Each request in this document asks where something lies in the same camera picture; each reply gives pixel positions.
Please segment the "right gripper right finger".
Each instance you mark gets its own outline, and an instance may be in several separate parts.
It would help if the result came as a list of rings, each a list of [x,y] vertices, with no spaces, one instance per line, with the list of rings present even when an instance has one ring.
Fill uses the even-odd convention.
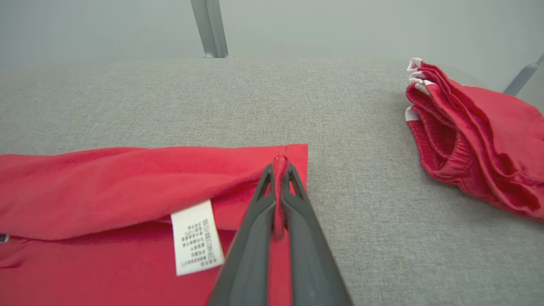
[[[340,270],[291,163],[281,181],[280,201],[289,234],[292,305],[352,306]]]

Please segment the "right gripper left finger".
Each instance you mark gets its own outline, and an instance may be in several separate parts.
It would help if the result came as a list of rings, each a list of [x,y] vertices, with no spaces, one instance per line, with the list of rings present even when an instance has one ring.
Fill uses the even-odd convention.
[[[208,306],[266,306],[276,209],[273,165],[264,169],[210,293]]]

